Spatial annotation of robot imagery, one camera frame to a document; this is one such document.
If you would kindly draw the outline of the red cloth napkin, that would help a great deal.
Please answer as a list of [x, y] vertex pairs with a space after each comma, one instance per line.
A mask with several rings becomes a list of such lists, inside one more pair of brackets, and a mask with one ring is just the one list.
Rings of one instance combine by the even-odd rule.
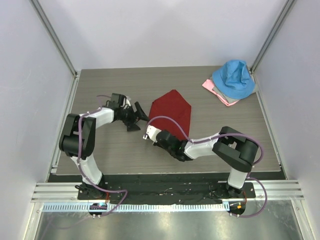
[[172, 89], [152, 102], [149, 118], [160, 118], [153, 120], [150, 125], [162, 131], [167, 130], [180, 141], [186, 140], [190, 132], [191, 111], [192, 106], [177, 90]]

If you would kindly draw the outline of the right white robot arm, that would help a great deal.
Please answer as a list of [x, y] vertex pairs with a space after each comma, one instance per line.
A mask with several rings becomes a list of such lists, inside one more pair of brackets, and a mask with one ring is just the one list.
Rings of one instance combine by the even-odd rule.
[[225, 190], [233, 198], [243, 193], [245, 180], [255, 164], [259, 149], [257, 142], [228, 126], [207, 138], [190, 140], [179, 140], [167, 130], [148, 126], [145, 138], [180, 162], [218, 156], [230, 166]]

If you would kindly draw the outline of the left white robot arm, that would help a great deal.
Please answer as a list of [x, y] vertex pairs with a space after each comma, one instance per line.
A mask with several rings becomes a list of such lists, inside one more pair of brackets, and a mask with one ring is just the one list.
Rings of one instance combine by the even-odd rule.
[[107, 185], [99, 170], [93, 152], [96, 130], [115, 121], [121, 121], [128, 132], [139, 131], [138, 121], [149, 121], [139, 102], [131, 104], [130, 98], [112, 93], [105, 104], [92, 112], [67, 115], [59, 139], [59, 149], [76, 164], [82, 183], [76, 188], [91, 199], [106, 196]]

